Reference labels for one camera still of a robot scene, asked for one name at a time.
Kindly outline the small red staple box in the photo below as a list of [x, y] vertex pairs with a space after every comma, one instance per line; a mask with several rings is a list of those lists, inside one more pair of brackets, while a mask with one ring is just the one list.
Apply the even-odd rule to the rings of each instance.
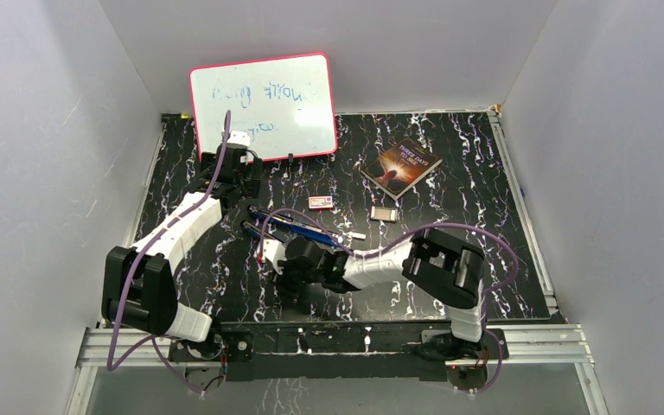
[[308, 208], [311, 210], [325, 210], [334, 207], [333, 197], [330, 195], [316, 195], [308, 199]]

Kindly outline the whiteboard with pink frame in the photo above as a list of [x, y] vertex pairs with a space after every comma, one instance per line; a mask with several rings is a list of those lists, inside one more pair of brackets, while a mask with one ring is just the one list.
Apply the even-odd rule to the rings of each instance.
[[264, 160], [329, 155], [339, 147], [325, 54], [196, 67], [188, 80], [200, 152], [216, 151], [226, 115]]

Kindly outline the staple box tray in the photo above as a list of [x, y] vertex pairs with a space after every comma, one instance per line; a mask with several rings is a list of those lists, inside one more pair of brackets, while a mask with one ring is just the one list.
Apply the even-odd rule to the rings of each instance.
[[396, 208], [373, 206], [370, 209], [370, 220], [395, 223], [398, 221], [398, 218], [399, 214]]

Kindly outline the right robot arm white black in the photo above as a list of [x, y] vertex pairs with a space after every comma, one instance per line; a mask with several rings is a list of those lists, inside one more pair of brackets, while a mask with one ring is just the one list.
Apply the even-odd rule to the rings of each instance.
[[406, 280], [443, 306], [450, 330], [425, 335], [403, 349], [427, 361], [478, 358], [487, 345], [482, 327], [482, 250], [437, 229], [425, 229], [379, 251], [351, 251], [323, 246], [303, 236], [287, 244], [265, 240], [259, 260], [271, 265], [278, 291], [297, 297], [318, 284], [338, 294]]

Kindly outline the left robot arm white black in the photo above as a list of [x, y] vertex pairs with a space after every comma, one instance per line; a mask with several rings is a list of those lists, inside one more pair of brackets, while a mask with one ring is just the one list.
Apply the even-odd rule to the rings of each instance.
[[206, 153], [196, 188], [149, 235], [132, 246], [116, 246], [105, 261], [101, 315], [115, 325], [190, 341], [203, 360], [220, 355], [222, 334], [211, 316], [178, 302], [174, 273], [186, 253], [243, 198], [259, 194], [262, 159], [246, 134]]

